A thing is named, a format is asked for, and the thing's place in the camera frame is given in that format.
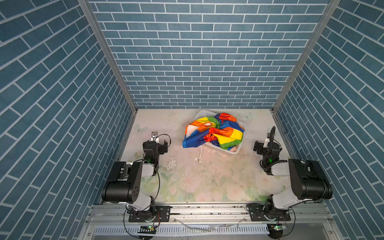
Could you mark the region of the rainbow striped shorts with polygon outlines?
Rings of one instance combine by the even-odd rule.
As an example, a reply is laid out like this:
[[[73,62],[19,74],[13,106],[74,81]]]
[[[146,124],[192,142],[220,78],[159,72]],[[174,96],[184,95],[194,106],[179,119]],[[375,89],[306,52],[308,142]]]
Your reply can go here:
[[[183,147],[197,148],[209,143],[224,151],[235,152],[243,141],[244,132],[245,128],[230,114],[203,117],[187,125]]]

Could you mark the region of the white plastic laundry basket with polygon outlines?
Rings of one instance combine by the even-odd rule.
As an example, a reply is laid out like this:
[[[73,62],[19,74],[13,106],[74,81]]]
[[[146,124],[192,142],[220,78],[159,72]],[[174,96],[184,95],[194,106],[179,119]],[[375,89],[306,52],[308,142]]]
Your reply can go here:
[[[192,146],[207,146],[235,155],[239,152],[245,135],[245,124],[227,113],[202,110],[192,123]]]

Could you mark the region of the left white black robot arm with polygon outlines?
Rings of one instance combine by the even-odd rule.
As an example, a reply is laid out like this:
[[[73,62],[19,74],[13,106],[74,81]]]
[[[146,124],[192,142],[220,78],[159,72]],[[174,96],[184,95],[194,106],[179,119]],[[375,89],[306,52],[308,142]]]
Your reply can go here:
[[[159,158],[168,152],[171,142],[162,144],[158,138],[152,138],[143,143],[144,156],[132,163],[114,162],[101,197],[103,202],[113,204],[126,204],[126,211],[131,216],[154,217],[156,211],[156,198],[148,196],[141,191],[141,181],[144,177],[158,177]]]

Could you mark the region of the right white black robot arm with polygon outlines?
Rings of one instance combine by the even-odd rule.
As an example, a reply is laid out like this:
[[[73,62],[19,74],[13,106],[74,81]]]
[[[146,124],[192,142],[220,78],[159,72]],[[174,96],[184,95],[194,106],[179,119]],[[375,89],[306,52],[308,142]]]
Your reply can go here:
[[[310,201],[328,200],[333,196],[332,186],[317,161],[281,160],[282,148],[275,142],[255,142],[254,152],[263,158],[260,167],[268,176],[288,177],[291,186],[268,196],[263,212],[269,218],[283,215],[294,206]]]

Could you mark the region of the left green circuit board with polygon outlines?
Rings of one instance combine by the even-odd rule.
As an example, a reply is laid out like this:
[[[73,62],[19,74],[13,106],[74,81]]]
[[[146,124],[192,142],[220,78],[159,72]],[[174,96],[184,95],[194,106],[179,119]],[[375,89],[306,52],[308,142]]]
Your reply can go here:
[[[151,226],[140,226],[138,228],[138,235],[155,235],[157,228]]]

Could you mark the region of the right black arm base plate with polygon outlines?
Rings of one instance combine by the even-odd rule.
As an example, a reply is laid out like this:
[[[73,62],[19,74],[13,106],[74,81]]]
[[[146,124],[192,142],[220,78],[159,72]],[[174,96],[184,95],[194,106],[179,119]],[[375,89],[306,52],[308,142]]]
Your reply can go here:
[[[291,216],[288,210],[279,210],[274,207],[265,206],[262,204],[248,204],[246,210],[249,212],[252,222],[276,222],[276,221],[290,221]]]

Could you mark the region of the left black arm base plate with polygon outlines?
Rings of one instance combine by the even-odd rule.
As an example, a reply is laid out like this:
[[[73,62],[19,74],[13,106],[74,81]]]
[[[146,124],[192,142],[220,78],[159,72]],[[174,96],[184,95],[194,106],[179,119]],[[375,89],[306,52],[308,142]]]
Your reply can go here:
[[[151,206],[149,210],[139,211],[128,208],[130,223],[169,222],[171,206]]]

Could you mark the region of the aluminium mounting rail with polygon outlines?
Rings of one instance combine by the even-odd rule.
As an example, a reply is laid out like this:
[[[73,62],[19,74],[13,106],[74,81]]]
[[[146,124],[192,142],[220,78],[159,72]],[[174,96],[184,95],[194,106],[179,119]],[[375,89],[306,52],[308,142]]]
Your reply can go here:
[[[123,204],[94,205],[81,240],[340,240],[334,218],[323,203],[305,203],[289,210],[290,221],[252,222],[247,203],[160,203],[171,206],[169,222],[130,223]],[[284,226],[282,235],[270,235],[267,225]],[[138,235],[140,226],[157,228],[155,235]]]

